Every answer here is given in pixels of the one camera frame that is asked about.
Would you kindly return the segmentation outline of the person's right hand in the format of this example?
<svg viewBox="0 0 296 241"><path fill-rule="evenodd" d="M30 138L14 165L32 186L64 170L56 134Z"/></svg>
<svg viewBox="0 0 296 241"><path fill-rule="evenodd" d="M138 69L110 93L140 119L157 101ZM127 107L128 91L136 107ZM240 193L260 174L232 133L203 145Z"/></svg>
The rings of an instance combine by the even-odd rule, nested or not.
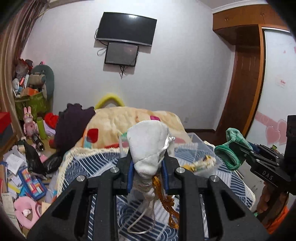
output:
<svg viewBox="0 0 296 241"><path fill-rule="evenodd" d="M280 192L273 185L264 182L264 188L257 204L257 218L263 225L269 225L280 216L287 205L289 194Z"/></svg>

